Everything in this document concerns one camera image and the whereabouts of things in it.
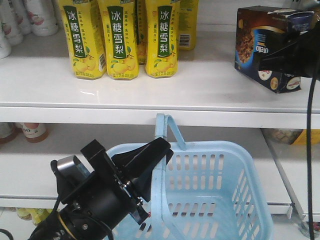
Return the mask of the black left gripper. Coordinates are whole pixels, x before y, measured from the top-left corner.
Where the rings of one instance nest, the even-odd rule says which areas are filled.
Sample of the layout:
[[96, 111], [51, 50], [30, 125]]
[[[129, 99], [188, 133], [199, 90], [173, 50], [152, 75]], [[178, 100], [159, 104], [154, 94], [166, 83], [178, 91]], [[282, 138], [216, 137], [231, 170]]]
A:
[[67, 230], [112, 230], [127, 215], [142, 224], [149, 213], [143, 201], [151, 200], [152, 172], [173, 151], [159, 137], [136, 149], [109, 156], [93, 140], [81, 150], [93, 168], [83, 181], [56, 172], [57, 192], [65, 207], [58, 213]]

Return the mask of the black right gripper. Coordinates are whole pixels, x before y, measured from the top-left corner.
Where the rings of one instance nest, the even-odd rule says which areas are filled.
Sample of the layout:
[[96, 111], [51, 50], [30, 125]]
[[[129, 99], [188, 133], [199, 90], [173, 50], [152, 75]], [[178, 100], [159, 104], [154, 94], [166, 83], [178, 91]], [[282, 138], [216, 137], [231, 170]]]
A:
[[278, 33], [269, 31], [266, 35], [269, 53], [255, 52], [253, 66], [257, 70], [270, 70], [300, 77], [320, 78], [320, 23], [300, 35], [300, 32]]

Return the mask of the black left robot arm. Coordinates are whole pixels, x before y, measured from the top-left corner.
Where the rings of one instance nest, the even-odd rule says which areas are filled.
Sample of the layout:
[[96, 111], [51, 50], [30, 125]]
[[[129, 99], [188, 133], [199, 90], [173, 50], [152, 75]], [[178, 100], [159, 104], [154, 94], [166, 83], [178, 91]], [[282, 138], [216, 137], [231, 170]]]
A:
[[93, 140], [81, 153], [88, 169], [76, 156], [53, 160], [57, 204], [30, 235], [32, 240], [102, 240], [130, 215], [142, 224], [149, 214], [143, 208], [151, 199], [152, 172], [161, 160], [173, 156], [171, 145], [159, 137], [136, 149], [109, 156]]

